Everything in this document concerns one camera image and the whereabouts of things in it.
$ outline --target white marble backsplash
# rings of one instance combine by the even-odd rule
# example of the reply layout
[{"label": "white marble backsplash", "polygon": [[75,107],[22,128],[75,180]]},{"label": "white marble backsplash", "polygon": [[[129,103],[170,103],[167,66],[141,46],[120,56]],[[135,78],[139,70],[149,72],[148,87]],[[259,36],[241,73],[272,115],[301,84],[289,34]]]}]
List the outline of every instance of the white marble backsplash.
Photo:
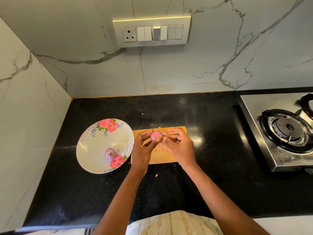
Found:
[{"label": "white marble backsplash", "polygon": [[[0,0],[0,16],[71,97],[313,86],[312,9],[313,0]],[[117,44],[112,20],[181,15],[192,16],[186,45]]]},{"label": "white marble backsplash", "polygon": [[0,233],[23,225],[70,102],[0,18]]}]

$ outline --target onion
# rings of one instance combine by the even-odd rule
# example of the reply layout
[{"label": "onion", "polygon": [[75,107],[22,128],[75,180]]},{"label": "onion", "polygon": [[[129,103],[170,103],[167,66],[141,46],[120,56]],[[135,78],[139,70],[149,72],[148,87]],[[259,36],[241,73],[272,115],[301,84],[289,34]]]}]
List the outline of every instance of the onion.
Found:
[{"label": "onion", "polygon": [[116,158],[116,151],[113,148],[108,148],[104,152],[105,158],[112,161],[114,158]]},{"label": "onion", "polygon": [[156,138],[161,138],[160,141],[163,139],[163,134],[161,131],[153,131],[153,133],[150,136],[151,141],[154,141]]}]

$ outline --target wooden cutting board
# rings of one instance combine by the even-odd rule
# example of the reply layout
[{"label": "wooden cutting board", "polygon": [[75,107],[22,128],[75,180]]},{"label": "wooden cutting board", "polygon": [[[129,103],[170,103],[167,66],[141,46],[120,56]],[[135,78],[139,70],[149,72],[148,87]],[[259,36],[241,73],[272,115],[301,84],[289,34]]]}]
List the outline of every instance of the wooden cutting board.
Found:
[{"label": "wooden cutting board", "polygon": [[[177,127],[169,127],[169,128],[154,128],[153,130],[155,131],[161,131],[167,132],[166,134],[174,134],[174,133],[169,133],[168,129],[170,128],[182,128],[186,133],[186,127],[185,126],[177,126]],[[151,129],[139,129],[139,130],[133,130],[134,137],[137,137],[137,134],[146,130],[151,130]],[[131,153],[131,164],[133,163],[133,153]],[[161,142],[159,143],[155,149],[151,153],[151,159],[149,164],[157,164],[157,163],[167,163],[167,162],[177,162],[176,158],[173,155],[172,150],[164,143]]]}]

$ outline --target gas stove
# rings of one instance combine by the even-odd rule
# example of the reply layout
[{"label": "gas stove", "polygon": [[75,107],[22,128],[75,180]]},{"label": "gas stove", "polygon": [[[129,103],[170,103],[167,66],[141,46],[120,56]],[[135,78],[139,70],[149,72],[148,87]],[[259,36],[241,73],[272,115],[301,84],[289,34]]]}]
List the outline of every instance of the gas stove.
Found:
[{"label": "gas stove", "polygon": [[273,172],[313,172],[312,93],[241,95],[239,104]]}]

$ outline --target black granite countertop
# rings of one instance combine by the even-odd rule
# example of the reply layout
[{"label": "black granite countertop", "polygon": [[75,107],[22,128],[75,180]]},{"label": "black granite countertop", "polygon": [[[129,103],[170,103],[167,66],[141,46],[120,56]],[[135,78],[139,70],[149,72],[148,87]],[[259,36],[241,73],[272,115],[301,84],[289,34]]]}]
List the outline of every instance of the black granite countertop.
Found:
[{"label": "black granite countertop", "polygon": [[[241,94],[312,91],[293,88],[74,99],[23,229],[92,227],[100,221],[131,167],[128,159],[113,174],[95,175],[78,164],[80,135],[105,118],[121,119],[133,130],[186,126],[200,167],[253,218],[313,214],[313,177],[303,171],[272,173],[238,105]],[[213,217],[178,163],[149,165],[130,222],[175,210]]]}]

